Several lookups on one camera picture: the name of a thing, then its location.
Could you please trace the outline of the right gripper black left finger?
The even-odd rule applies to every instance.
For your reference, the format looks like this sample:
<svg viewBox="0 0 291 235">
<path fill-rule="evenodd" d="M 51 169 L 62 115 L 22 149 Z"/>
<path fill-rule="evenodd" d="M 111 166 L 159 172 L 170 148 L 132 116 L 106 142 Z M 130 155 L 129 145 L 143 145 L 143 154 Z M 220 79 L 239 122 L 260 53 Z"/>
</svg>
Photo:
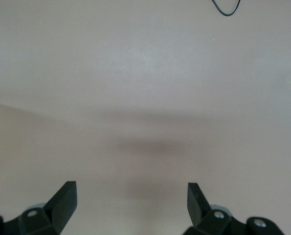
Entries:
<svg viewBox="0 0 291 235">
<path fill-rule="evenodd" d="M 67 181 L 47 203 L 31 206 L 6 222 L 0 215 L 0 235 L 59 235 L 76 208 L 77 184 Z"/>
</svg>

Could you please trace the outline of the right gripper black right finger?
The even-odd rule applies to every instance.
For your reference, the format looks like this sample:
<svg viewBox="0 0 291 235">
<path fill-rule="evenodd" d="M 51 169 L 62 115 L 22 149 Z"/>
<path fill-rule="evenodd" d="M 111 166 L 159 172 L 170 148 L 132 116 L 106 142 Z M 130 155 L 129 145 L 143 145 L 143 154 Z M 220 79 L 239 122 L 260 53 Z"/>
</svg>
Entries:
<svg viewBox="0 0 291 235">
<path fill-rule="evenodd" d="M 197 183 L 188 183 L 187 209 L 192 221 L 185 235 L 282 235 L 271 220 L 250 217 L 246 223 L 238 221 L 225 207 L 210 205 Z"/>
</svg>

